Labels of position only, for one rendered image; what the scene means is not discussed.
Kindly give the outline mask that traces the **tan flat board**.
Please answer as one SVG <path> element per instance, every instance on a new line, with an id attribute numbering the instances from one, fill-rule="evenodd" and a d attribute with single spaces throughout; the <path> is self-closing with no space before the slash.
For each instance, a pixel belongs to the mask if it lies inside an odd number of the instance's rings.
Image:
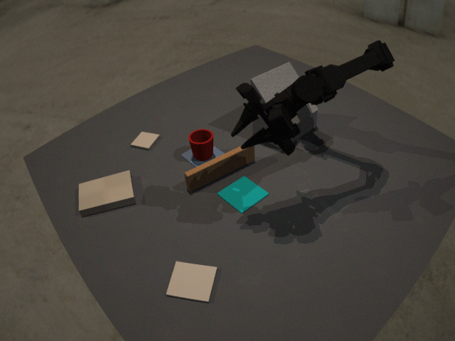
<path id="1" fill-rule="evenodd" d="M 136 203 L 130 170 L 79 184 L 83 216 Z"/>

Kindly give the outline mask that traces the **tan flat rectangular block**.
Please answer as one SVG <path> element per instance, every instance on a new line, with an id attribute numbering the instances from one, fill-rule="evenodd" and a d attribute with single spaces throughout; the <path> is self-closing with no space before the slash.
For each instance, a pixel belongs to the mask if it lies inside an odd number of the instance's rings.
<path id="1" fill-rule="evenodd" d="M 159 138 L 159 134 L 141 132 L 130 145 L 134 148 L 150 150 Z"/>

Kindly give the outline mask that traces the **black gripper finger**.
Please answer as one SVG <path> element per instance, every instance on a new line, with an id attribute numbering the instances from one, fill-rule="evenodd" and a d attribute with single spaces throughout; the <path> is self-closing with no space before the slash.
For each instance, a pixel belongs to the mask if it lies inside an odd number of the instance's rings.
<path id="1" fill-rule="evenodd" d="M 251 107 L 249 107 L 245 103 L 243 105 L 245 106 L 245 108 L 243 109 L 242 116 L 240 117 L 239 122 L 237 123 L 236 127 L 231 133 L 231 136 L 235 136 L 236 134 L 240 133 L 245 127 L 247 127 L 250 124 L 250 122 L 259 119 L 259 117 L 255 114 Z"/>
<path id="2" fill-rule="evenodd" d="M 241 149 L 249 148 L 260 143 L 274 143 L 275 145 L 278 144 L 273 136 L 263 127 L 253 137 L 250 137 L 248 140 L 246 140 L 246 142 L 241 145 Z"/>

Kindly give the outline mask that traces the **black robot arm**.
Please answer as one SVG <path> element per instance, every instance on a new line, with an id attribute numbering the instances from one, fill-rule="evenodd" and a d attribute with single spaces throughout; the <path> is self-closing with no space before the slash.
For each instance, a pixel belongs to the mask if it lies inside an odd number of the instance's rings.
<path id="1" fill-rule="evenodd" d="M 303 75 L 289 85 L 285 91 L 301 109 L 307 103 L 317 105 L 335 98 L 337 90 L 342 88 L 346 80 L 366 70 L 385 71 L 391 68 L 394 58 L 386 43 L 380 40 L 368 45 L 364 54 L 342 65 L 318 66 L 307 70 Z M 296 116 L 294 111 L 288 112 L 286 99 L 272 102 L 265 108 L 269 112 L 268 120 L 275 128 L 278 136 L 285 134 L 288 139 L 300 133 L 297 124 L 291 120 Z"/>

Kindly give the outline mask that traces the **tan flat square tile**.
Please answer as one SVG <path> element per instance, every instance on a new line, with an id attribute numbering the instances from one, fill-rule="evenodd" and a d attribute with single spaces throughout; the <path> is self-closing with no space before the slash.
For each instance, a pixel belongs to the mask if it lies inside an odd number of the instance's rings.
<path id="1" fill-rule="evenodd" d="M 218 268 L 176 261 L 166 296 L 209 303 Z"/>

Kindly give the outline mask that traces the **dark brown flat bar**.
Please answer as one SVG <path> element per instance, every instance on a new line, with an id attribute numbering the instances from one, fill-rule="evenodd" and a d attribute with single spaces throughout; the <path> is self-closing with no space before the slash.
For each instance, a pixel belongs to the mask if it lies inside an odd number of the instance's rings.
<path id="1" fill-rule="evenodd" d="M 185 172 L 190 192 L 255 160 L 255 146 L 237 147 Z"/>

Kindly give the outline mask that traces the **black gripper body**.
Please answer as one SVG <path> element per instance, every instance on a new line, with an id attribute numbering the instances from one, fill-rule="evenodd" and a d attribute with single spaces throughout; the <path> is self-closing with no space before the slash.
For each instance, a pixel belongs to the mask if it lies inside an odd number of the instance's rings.
<path id="1" fill-rule="evenodd" d="M 268 125 L 268 128 L 266 129 L 275 139 L 275 141 L 278 143 L 279 147 L 283 152 L 285 152 L 286 155 L 290 156 L 295 149 L 295 145 L 292 142 L 291 139 L 288 139 L 285 134 L 282 134 L 280 136 L 277 135 L 275 128 L 270 124 L 268 120 L 269 112 L 266 110 L 266 106 L 268 104 L 271 104 L 272 102 L 275 101 L 280 101 L 283 99 L 286 99 L 288 101 L 288 105 L 285 107 L 287 108 L 288 112 L 294 111 L 295 115 L 297 115 L 297 111 L 299 111 L 299 108 L 297 107 L 296 103 L 294 100 L 285 92 L 282 91 L 280 93 L 276 93 L 273 99 L 270 99 L 268 103 L 260 103 L 261 97 L 259 94 L 256 92 L 254 87 L 252 87 L 248 83 L 242 83 L 241 85 L 238 85 L 236 87 L 236 90 L 240 93 L 240 95 L 243 98 L 246 98 L 248 100 L 247 105 L 253 109 L 256 115 L 260 115 L 264 122 Z M 266 114 L 264 113 L 266 112 Z"/>

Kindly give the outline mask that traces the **red cup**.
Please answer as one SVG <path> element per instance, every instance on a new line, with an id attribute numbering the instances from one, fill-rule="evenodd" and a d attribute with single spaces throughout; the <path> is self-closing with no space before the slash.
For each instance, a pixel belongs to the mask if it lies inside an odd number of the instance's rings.
<path id="1" fill-rule="evenodd" d="M 206 161 L 213 156 L 213 133 L 206 129 L 192 132 L 188 137 L 194 159 Z"/>

